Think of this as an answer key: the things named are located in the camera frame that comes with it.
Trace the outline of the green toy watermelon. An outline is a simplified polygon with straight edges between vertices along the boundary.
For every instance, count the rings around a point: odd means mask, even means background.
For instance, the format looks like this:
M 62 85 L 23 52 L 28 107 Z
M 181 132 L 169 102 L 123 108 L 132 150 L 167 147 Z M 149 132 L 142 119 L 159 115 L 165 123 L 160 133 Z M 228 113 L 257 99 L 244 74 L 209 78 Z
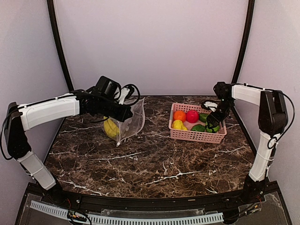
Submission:
M 208 133 L 217 133 L 220 130 L 220 126 L 215 126 L 215 131 L 214 132 L 208 132 Z

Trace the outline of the yellow toy banana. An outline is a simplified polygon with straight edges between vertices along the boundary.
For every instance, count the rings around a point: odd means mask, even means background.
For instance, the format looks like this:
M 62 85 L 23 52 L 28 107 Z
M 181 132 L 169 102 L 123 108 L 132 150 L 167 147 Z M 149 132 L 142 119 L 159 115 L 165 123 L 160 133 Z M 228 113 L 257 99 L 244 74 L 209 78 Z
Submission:
M 116 123 L 108 117 L 104 117 L 103 128 L 106 135 L 112 139 L 115 139 L 120 133 L 119 127 Z

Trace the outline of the clear zip top bag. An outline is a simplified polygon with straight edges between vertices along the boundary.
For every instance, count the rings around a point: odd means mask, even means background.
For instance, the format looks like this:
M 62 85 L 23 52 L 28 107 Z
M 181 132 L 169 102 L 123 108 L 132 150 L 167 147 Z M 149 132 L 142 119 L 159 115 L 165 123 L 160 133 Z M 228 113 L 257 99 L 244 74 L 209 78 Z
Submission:
M 120 146 L 122 142 L 134 135 L 137 135 L 143 129 L 145 124 L 144 100 L 145 98 L 142 98 L 136 104 L 131 106 L 131 112 L 133 113 L 133 116 L 124 122 L 110 118 L 116 123 L 120 130 L 120 133 L 117 135 L 117 137 L 113 139 L 116 141 L 116 146 Z

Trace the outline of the green toy vegetable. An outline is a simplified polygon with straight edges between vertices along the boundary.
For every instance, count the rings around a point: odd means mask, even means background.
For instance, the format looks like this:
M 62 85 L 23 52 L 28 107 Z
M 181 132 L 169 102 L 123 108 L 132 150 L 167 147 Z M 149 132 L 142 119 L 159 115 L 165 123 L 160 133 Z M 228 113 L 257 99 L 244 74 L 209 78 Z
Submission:
M 201 124 L 194 125 L 191 128 L 191 131 L 194 131 L 194 132 L 205 132 L 205 130 L 206 130 L 206 127 Z

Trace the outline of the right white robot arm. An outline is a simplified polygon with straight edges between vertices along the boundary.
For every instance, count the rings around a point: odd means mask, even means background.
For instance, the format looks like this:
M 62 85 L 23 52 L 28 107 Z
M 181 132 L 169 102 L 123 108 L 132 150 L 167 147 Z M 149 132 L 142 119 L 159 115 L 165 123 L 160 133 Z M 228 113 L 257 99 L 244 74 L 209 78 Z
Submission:
M 241 100 L 259 107 L 258 126 L 260 141 L 249 177 L 254 182 L 265 179 L 274 160 L 277 142 L 285 132 L 288 114 L 283 92 L 255 87 L 249 84 L 218 82 L 213 88 L 220 99 L 216 109 L 207 119 L 206 127 L 217 127 L 229 114 L 235 100 Z

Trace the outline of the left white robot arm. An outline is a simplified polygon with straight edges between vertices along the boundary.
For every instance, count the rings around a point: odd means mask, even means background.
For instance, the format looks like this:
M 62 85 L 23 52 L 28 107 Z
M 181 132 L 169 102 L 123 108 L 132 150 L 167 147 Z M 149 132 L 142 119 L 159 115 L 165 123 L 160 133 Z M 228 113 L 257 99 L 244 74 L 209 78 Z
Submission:
M 5 140 L 6 145 L 1 147 L 1 151 L 7 151 L 3 157 L 6 160 L 17 161 L 42 189 L 48 190 L 47 195 L 55 204 L 63 204 L 66 201 L 66 193 L 57 187 L 55 177 L 32 149 L 27 134 L 46 124 L 85 114 L 100 114 L 105 118 L 124 122 L 133 115 L 131 106 L 124 103 L 127 96 L 129 88 L 122 88 L 112 97 L 75 90 L 34 103 L 19 105 L 12 102 L 1 128 L 1 138 Z

